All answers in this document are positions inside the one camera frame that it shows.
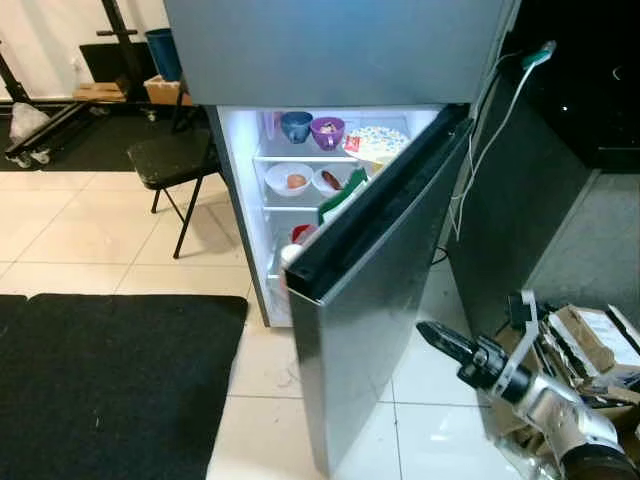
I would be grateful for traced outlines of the dark blue mug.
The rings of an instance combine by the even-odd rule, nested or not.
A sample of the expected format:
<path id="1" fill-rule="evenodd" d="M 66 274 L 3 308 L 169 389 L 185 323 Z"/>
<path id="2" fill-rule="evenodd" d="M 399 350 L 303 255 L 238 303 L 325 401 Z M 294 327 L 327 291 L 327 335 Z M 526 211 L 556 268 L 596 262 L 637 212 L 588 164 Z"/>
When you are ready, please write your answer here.
<path id="1" fill-rule="evenodd" d="M 278 120 L 280 132 L 292 145 L 302 145 L 308 140 L 312 122 L 314 115 L 308 111 L 283 111 Z"/>

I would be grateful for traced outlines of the white plastic bag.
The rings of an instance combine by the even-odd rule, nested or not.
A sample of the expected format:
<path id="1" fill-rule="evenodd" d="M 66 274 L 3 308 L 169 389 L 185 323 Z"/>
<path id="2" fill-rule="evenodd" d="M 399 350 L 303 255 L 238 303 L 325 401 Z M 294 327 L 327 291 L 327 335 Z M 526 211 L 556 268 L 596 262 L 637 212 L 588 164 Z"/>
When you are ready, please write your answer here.
<path id="1" fill-rule="evenodd" d="M 40 132 L 51 116 L 38 110 L 27 102 L 14 102 L 12 105 L 12 122 L 10 122 L 9 140 L 19 143 L 28 140 L 32 134 Z"/>

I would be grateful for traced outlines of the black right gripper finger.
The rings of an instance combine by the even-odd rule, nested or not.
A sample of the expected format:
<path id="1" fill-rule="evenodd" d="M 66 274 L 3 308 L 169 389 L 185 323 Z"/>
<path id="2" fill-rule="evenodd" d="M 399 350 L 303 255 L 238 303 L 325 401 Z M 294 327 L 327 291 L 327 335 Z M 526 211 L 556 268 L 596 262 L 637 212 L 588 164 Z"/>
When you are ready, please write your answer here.
<path id="1" fill-rule="evenodd" d="M 431 347 L 458 362 L 461 370 L 474 370 L 477 346 L 466 335 L 454 330 L 421 330 L 420 335 Z"/>
<path id="2" fill-rule="evenodd" d="M 419 323 L 419 334 L 431 347 L 449 357 L 474 357 L 479 351 L 475 340 L 443 323 Z"/>

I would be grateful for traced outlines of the purple mug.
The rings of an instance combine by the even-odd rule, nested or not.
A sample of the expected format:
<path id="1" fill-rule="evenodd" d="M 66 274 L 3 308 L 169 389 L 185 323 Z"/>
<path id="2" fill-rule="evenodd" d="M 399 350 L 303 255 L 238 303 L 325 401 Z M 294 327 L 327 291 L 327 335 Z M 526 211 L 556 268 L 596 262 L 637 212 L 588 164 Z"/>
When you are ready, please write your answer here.
<path id="1" fill-rule="evenodd" d="M 310 132 L 320 150 L 334 151 L 346 134 L 346 122 L 338 116 L 315 116 L 310 123 Z"/>

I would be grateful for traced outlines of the floral pattern plate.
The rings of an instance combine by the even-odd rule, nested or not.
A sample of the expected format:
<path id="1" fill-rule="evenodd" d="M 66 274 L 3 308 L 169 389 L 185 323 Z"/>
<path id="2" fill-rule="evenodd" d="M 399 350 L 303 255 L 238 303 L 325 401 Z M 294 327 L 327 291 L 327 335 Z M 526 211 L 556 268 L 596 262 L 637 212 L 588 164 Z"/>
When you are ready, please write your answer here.
<path id="1" fill-rule="evenodd" d="M 364 142 L 361 151 L 356 155 L 347 155 L 364 163 L 388 164 L 410 143 L 410 137 L 406 133 L 385 125 L 362 125 L 346 134 L 358 134 L 362 137 Z"/>

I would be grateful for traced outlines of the black wheeled stand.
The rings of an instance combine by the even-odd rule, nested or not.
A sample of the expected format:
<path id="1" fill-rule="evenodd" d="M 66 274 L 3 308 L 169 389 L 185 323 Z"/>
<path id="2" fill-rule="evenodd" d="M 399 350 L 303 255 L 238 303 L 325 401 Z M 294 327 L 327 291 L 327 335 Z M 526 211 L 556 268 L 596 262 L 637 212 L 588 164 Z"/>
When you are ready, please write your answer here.
<path id="1" fill-rule="evenodd" d="M 137 61 L 132 58 L 131 44 L 132 37 L 137 35 L 136 29 L 129 28 L 125 24 L 122 10 L 116 0 L 101 0 L 106 18 L 108 18 L 109 28 L 100 29 L 97 35 L 101 37 L 114 38 L 120 46 L 131 72 L 116 79 L 113 83 L 118 83 L 127 92 L 127 102 L 134 96 L 134 76 L 137 76 Z M 28 95 L 24 84 L 15 77 L 12 67 L 0 54 L 0 82 L 4 84 L 5 91 L 9 93 L 9 105 L 0 108 L 0 113 L 8 114 L 12 122 L 12 105 L 14 102 L 27 102 L 35 106 L 38 110 L 51 116 L 50 123 L 47 123 L 40 132 L 32 134 L 26 141 L 13 143 L 9 140 L 8 146 L 3 150 L 5 160 L 18 165 L 22 169 L 31 169 L 33 164 L 50 163 L 50 140 L 58 136 L 60 131 L 67 129 L 69 125 L 76 122 L 79 116 L 88 114 L 104 116 L 111 113 L 109 102 L 83 102 L 74 99 L 68 101 L 36 102 Z"/>

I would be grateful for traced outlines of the grey counter with black top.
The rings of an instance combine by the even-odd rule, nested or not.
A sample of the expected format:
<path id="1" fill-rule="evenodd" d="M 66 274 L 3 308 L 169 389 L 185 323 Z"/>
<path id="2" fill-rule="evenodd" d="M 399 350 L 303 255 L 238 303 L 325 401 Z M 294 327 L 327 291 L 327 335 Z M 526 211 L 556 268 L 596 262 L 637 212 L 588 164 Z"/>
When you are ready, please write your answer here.
<path id="1" fill-rule="evenodd" d="M 525 289 L 554 306 L 639 310 L 640 1 L 522 0 L 502 52 L 549 40 L 556 51 L 525 84 L 448 243 L 468 334 L 497 332 L 509 294 Z M 504 61 L 477 147 L 520 76 L 518 56 Z"/>

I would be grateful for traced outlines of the white ceramic bowl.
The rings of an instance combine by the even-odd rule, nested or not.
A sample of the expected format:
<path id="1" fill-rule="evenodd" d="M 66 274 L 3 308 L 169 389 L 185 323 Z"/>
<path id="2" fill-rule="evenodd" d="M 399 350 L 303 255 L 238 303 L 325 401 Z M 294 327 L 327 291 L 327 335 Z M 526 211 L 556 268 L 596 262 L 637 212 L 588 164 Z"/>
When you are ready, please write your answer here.
<path id="1" fill-rule="evenodd" d="M 308 178 L 308 183 L 306 187 L 301 189 L 288 189 L 285 187 L 285 178 L 291 174 L 300 174 L 305 175 Z M 294 197 L 300 196 L 303 192 L 306 191 L 308 186 L 310 186 L 311 177 L 314 174 L 314 169 L 311 166 L 307 166 L 301 163 L 278 163 L 273 166 L 270 166 L 265 173 L 265 182 L 268 184 L 268 187 L 271 191 L 275 192 L 276 195 L 283 197 Z"/>
<path id="2" fill-rule="evenodd" d="M 324 183 L 321 182 L 321 170 L 329 170 L 329 172 L 332 172 L 335 177 L 338 177 L 340 179 L 340 182 L 342 182 L 343 184 L 343 188 L 346 187 L 348 179 L 351 178 L 353 172 L 352 166 L 346 164 L 323 166 L 323 168 L 317 169 L 316 172 L 312 174 L 311 183 L 312 186 L 315 187 L 316 191 L 319 192 L 321 196 L 324 196 L 326 198 L 338 195 L 339 192 L 343 191 L 343 188 L 340 189 L 340 191 L 333 191 L 333 189 L 326 188 L 324 186 Z"/>

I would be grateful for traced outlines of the blue plastic bucket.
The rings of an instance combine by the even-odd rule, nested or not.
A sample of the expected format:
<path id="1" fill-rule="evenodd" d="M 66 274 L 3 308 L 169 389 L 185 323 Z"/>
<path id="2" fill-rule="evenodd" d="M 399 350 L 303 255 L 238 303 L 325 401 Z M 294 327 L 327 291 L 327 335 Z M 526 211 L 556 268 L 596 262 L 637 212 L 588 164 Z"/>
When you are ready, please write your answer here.
<path id="1" fill-rule="evenodd" d="M 156 73 L 166 82 L 179 82 L 183 78 L 183 68 L 172 28 L 148 29 L 145 37 Z"/>

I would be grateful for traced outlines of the black folding chair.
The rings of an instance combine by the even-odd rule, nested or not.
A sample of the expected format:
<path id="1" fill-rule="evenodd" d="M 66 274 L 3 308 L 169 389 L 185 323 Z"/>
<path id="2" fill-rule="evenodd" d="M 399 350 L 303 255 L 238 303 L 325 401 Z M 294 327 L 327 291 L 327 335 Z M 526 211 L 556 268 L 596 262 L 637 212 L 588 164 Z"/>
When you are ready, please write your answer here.
<path id="1" fill-rule="evenodd" d="M 134 143 L 125 154 L 131 160 L 142 186 L 154 192 L 148 211 L 155 214 L 161 198 L 166 198 L 178 215 L 180 233 L 175 241 L 173 257 L 179 259 L 204 179 L 221 173 L 218 148 L 209 128 L 206 111 L 201 106 L 177 106 L 168 134 Z M 192 188 L 186 209 L 180 209 L 169 189 L 191 180 L 195 187 Z"/>

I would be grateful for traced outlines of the black floor mat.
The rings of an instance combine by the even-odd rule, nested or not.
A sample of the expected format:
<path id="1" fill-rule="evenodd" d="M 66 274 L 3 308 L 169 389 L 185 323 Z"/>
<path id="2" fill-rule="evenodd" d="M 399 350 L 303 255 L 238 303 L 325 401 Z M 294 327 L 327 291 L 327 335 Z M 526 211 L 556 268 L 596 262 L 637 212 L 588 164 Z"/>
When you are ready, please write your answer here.
<path id="1" fill-rule="evenodd" d="M 79 116 L 50 140 L 50 163 L 33 164 L 44 172 L 129 172 L 125 151 L 138 142 L 159 138 L 170 131 L 175 109 L 156 108 L 148 115 L 125 109 L 108 115 Z"/>
<path id="2" fill-rule="evenodd" d="M 0 480 L 205 480 L 247 314 L 221 294 L 0 294 Z"/>

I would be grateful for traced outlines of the flat cardboard box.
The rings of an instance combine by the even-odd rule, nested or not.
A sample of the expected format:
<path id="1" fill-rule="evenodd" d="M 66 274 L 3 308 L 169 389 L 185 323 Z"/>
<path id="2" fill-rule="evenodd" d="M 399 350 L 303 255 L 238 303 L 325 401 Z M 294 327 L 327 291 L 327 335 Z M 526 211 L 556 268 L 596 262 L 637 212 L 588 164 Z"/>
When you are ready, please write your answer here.
<path id="1" fill-rule="evenodd" d="M 78 84 L 73 99 L 83 102 L 125 102 L 127 92 L 113 82 L 92 82 Z"/>

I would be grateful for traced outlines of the black foam mat panel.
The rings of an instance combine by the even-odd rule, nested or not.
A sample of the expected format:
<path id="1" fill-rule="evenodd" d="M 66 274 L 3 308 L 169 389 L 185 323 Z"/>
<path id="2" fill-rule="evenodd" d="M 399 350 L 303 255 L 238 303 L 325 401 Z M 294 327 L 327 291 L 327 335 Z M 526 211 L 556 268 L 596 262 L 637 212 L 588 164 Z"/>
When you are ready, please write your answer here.
<path id="1" fill-rule="evenodd" d="M 134 81 L 147 81 L 155 77 L 157 70 L 146 42 L 132 42 L 131 51 L 138 67 Z M 82 44 L 79 52 L 95 83 L 118 81 L 124 74 L 131 72 L 119 44 Z"/>

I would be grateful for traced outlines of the grey steel fridge door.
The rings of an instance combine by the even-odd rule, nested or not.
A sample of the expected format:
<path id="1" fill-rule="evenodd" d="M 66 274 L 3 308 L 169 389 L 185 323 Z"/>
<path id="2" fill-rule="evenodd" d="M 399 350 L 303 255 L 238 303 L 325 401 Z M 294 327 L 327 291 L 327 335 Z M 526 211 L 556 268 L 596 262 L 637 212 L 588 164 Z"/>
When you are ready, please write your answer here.
<path id="1" fill-rule="evenodd" d="M 410 339 L 467 155 L 470 109 L 444 106 L 285 262 L 308 439 L 337 474 Z"/>

